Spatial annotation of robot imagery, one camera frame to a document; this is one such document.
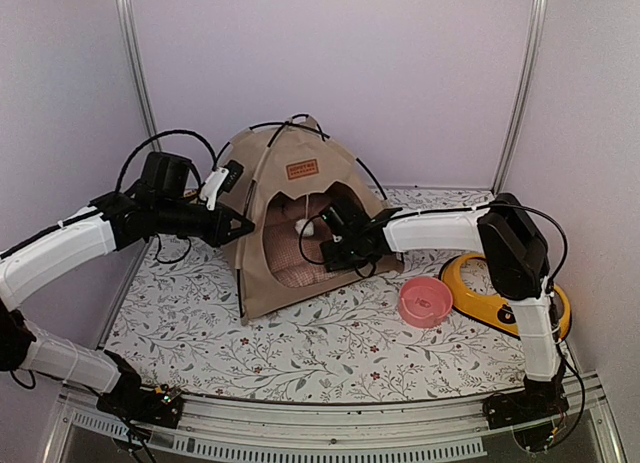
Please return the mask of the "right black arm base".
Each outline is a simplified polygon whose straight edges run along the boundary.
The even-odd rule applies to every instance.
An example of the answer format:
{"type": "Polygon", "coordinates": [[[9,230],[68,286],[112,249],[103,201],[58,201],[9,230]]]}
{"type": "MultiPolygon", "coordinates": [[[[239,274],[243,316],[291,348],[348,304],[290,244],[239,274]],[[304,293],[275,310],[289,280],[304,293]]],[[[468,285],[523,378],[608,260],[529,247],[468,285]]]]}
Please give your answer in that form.
{"type": "Polygon", "coordinates": [[[559,429],[550,418],[563,419],[569,403],[560,381],[538,382],[524,379],[524,389],[513,393],[494,393],[482,402],[482,412],[490,429],[517,426],[545,419],[546,423],[517,430],[518,446],[532,453],[548,450],[559,429]]]}

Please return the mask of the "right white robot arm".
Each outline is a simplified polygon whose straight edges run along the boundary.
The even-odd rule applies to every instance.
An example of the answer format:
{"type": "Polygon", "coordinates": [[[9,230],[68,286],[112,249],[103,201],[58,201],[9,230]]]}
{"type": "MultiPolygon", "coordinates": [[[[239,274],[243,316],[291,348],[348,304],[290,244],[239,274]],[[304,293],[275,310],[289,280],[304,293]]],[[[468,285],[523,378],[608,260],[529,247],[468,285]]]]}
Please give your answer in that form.
{"type": "Polygon", "coordinates": [[[549,382],[563,372],[552,315],[558,271],[550,266],[548,243],[532,219],[537,213],[510,193],[474,207],[385,208],[374,216],[342,199],[319,213],[332,235],[320,246],[322,263],[329,271],[360,270],[386,255],[414,250],[481,253],[493,288],[514,313],[525,377],[535,382],[518,395],[517,410],[537,419],[554,405],[549,382]]]}

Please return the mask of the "pink checkered cushion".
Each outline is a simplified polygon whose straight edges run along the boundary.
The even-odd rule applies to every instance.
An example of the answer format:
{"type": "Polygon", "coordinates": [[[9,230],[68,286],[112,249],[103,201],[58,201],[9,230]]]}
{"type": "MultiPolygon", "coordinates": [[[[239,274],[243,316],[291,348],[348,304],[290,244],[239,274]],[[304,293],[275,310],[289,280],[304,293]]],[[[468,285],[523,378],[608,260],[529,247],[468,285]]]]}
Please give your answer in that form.
{"type": "Polygon", "coordinates": [[[306,261],[300,252],[295,222],[314,217],[330,202],[328,195],[312,193],[296,200],[278,194],[269,203],[263,227],[265,258],[270,273],[285,287],[308,287],[345,275],[356,276],[348,270],[328,272],[324,266],[306,261]]]}

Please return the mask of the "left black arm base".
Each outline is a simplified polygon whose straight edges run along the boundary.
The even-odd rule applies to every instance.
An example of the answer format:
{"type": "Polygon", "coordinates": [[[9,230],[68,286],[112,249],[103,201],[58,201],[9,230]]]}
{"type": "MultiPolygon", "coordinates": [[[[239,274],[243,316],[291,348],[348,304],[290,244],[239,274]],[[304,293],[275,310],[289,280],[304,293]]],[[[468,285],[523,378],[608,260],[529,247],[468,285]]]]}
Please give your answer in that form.
{"type": "Polygon", "coordinates": [[[108,350],[105,354],[115,363],[119,378],[110,392],[98,397],[97,409],[127,423],[134,421],[176,429],[184,407],[182,395],[170,404],[161,403],[154,393],[155,387],[144,387],[140,375],[124,358],[108,350]]]}

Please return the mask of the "pink pet bowl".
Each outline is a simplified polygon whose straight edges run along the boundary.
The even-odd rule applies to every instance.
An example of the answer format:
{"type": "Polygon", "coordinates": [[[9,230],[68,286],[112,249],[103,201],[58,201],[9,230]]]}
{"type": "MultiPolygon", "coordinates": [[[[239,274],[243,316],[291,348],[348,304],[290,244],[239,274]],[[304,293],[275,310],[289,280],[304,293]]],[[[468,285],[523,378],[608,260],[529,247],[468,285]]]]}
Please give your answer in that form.
{"type": "Polygon", "coordinates": [[[407,280],[398,297],[398,313],[409,325],[427,329],[439,326],[453,308],[453,295],[441,280],[419,276],[407,280]]]}

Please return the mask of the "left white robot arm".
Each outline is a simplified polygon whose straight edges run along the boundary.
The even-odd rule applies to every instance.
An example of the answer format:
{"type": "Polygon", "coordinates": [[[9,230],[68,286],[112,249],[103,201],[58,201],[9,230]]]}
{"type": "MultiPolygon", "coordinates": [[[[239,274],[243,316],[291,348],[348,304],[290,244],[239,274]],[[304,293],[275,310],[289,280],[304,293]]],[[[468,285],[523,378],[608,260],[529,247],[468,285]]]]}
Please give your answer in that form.
{"type": "Polygon", "coordinates": [[[154,237],[199,239],[217,248],[251,233],[253,223],[222,203],[244,172],[234,160],[198,181],[192,193],[187,181],[197,174],[188,158],[166,152],[147,155],[140,177],[91,200],[71,217],[1,255],[1,369],[41,373],[82,385],[100,394],[128,417],[148,409],[141,378],[122,357],[92,350],[54,335],[22,312],[48,286],[61,288],[95,267],[99,258],[125,251],[154,237]]]}

